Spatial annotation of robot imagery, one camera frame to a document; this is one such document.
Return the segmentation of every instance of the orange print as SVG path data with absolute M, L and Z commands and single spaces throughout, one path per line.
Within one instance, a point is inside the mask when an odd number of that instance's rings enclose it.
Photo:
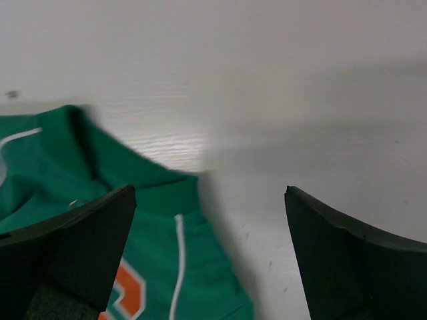
M 120 294 L 113 304 L 114 308 L 125 320 L 136 320 L 145 309 L 145 281 L 124 258 L 121 258 L 115 276 L 114 289 Z M 114 320 L 114 318 L 106 311 L 101 313 L 98 320 Z

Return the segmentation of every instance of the white wooden surface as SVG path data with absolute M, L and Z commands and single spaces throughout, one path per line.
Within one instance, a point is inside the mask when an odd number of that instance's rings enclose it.
M 421 0 L 0 0 L 0 113 L 88 103 L 124 143 L 205 171 L 258 319 L 309 319 L 286 185 L 427 241 Z

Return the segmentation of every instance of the white piping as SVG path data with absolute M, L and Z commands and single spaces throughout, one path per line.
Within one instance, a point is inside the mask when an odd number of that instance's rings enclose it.
M 10 135 L 10 136 L 0 140 L 0 186 L 2 186 L 3 182 L 5 182 L 6 176 L 7 176 L 7 165 L 6 165 L 3 157 L 1 156 L 2 148 L 5 146 L 6 143 L 8 143 L 12 140 L 24 138 L 28 135 L 34 135 L 36 133 L 39 133 L 40 131 L 41 131 L 41 128 L 35 128 L 32 130 L 23 131 L 20 133 L 16 133 L 14 135 Z
M 34 135 L 35 133 L 39 133 L 40 131 L 41 131 L 41 128 L 35 128 L 35 129 L 32 129 L 32 130 L 23 131 L 23 132 L 20 132 L 20 133 L 16 133 L 14 135 L 10 135 L 10 136 L 8 136 L 6 138 L 3 138 L 2 140 L 0 140 L 0 149 L 3 148 L 3 146 L 6 143 L 8 143 L 8 142 L 10 142 L 12 140 L 19 139 L 19 138 L 24 138 L 24 137 L 26 137 L 28 135 Z
M 76 200 L 74 200 L 74 201 L 72 201 L 72 202 L 70 202 L 69 203 L 69 207 L 70 207 L 70 209 L 72 209 L 73 207 L 74 207 L 74 205 L 78 202 L 79 200 L 78 199 L 76 199 Z
M 176 215 L 176 236 L 178 240 L 179 249 L 179 267 L 178 267 L 178 278 L 175 285 L 175 291 L 173 292 L 171 309 L 169 310 L 169 320 L 175 320 L 176 307 L 178 304 L 179 293 L 181 292 L 182 283 L 184 280 L 185 273 L 185 237 L 184 237 L 184 223 L 183 216 Z

